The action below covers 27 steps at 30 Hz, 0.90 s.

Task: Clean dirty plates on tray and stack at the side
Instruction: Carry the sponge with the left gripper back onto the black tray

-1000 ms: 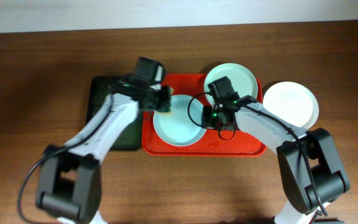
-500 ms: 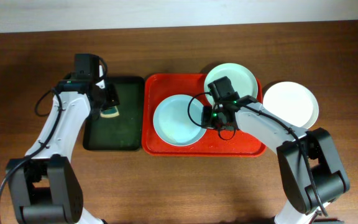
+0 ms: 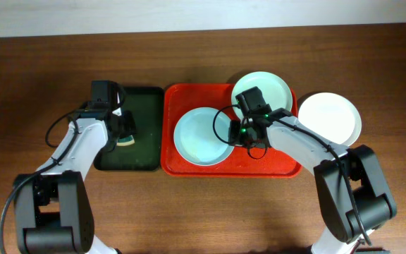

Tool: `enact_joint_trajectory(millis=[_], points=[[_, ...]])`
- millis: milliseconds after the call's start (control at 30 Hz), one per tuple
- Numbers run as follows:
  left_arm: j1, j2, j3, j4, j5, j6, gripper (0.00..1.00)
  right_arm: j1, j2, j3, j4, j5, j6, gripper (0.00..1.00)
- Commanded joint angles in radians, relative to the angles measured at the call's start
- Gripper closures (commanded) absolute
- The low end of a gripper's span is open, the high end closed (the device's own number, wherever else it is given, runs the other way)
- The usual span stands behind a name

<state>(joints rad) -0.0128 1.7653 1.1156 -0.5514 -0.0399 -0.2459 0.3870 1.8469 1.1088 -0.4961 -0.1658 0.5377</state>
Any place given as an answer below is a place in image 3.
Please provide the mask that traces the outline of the mint green round plate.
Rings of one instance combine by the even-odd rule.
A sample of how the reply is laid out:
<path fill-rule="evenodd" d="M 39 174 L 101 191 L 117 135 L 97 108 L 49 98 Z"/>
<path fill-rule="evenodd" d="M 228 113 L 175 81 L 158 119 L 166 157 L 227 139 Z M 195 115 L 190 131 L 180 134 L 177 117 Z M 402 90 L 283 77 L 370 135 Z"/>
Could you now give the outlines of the mint green round plate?
<path fill-rule="evenodd" d="M 272 111 L 277 109 L 291 111 L 293 96 L 287 83 L 277 75 L 265 71 L 256 71 L 241 77 L 232 90 L 231 103 L 236 104 L 235 96 L 252 87 L 261 90 L 264 101 L 269 104 Z"/>

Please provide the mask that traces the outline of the light blue round plate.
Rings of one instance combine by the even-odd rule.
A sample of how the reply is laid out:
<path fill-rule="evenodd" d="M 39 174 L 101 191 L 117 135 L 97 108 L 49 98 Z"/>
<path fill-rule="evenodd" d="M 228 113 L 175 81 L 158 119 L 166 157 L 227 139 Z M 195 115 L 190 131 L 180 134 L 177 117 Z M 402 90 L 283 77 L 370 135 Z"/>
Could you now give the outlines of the light blue round plate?
<path fill-rule="evenodd" d="M 197 166 L 213 166 L 227 159 L 234 147 L 220 141 L 213 130 L 215 121 L 216 133 L 222 140 L 228 140 L 230 118 L 211 107 L 200 107 L 185 113 L 177 122 L 173 132 L 174 145 L 179 155 Z"/>

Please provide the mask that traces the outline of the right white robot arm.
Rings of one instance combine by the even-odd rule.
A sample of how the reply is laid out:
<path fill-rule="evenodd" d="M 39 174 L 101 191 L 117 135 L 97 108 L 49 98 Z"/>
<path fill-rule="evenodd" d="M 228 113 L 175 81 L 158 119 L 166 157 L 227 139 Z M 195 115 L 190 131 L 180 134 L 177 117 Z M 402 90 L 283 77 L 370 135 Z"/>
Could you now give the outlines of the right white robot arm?
<path fill-rule="evenodd" d="M 247 150 L 282 152 L 314 176 L 326 227 L 307 253 L 355 253 L 362 244 L 370 245 L 371 233 L 397 214 L 395 199 L 370 147 L 333 143 L 289 111 L 245 116 L 231 127 L 229 141 Z"/>

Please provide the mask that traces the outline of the green yellow sponge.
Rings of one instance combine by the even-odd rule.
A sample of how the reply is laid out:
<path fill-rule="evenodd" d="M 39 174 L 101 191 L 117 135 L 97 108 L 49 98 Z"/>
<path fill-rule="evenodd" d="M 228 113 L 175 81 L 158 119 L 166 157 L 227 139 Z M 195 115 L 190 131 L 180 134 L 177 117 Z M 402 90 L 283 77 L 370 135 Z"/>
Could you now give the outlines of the green yellow sponge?
<path fill-rule="evenodd" d="M 124 147 L 124 146 L 129 146 L 133 145 L 135 143 L 135 140 L 133 137 L 127 137 L 127 138 L 121 138 L 118 140 L 116 143 L 117 146 Z"/>

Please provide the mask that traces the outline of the white round plate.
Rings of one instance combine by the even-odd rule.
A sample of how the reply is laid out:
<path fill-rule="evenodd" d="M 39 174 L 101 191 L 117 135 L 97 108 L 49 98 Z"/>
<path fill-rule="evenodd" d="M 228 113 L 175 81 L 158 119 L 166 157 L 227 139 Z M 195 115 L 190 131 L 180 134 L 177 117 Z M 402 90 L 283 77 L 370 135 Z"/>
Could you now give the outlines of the white round plate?
<path fill-rule="evenodd" d="M 334 143 L 351 146 L 362 131 L 358 109 L 345 97 L 332 92 L 315 92 L 299 100 L 299 121 Z"/>

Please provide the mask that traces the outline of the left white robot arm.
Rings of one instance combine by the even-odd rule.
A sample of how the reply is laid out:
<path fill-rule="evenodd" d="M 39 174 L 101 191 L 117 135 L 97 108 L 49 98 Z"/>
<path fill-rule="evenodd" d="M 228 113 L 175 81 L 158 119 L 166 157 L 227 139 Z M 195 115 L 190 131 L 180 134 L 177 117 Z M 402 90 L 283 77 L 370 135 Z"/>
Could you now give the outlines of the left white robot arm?
<path fill-rule="evenodd" d="M 83 109 L 70 121 L 53 155 L 13 183 L 16 236 L 21 253 L 118 253 L 96 237 L 85 177 L 96 156 L 136 131 L 130 111 Z"/>

